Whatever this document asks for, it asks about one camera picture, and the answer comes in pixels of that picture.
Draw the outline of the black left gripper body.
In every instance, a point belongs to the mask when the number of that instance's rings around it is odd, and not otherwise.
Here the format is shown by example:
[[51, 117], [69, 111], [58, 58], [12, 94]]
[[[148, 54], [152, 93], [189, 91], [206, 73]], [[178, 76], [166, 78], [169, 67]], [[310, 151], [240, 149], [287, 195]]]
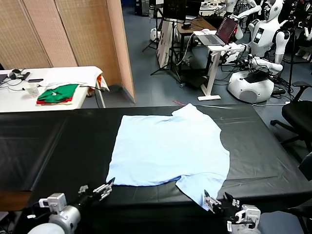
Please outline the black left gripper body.
[[84, 209], [96, 200], [100, 199], [100, 195], [97, 193], [82, 193], [73, 203], [73, 206], [77, 209]]

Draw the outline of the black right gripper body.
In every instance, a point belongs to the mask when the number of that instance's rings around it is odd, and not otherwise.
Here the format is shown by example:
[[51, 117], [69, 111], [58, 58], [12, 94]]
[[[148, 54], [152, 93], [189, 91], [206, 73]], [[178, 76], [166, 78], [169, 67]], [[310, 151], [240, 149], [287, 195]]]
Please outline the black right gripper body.
[[224, 199], [221, 200], [220, 202], [221, 202], [221, 208], [215, 214], [221, 218], [235, 219], [235, 214], [241, 210], [241, 207], [240, 208], [235, 208], [235, 207], [227, 208], [225, 207]]

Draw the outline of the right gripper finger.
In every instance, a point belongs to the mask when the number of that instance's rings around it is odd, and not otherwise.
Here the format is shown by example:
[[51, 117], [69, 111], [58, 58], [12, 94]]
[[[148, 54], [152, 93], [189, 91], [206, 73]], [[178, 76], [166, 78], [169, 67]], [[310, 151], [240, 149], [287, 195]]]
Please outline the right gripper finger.
[[206, 190], [204, 190], [204, 195], [205, 195], [205, 204], [207, 205], [209, 210], [213, 213], [218, 212], [221, 208], [221, 202], [211, 197]]
[[224, 202], [225, 202], [225, 207], [227, 208], [231, 208], [231, 207], [235, 207], [235, 208], [240, 208], [240, 200], [234, 198], [231, 194], [225, 192], [224, 193]]

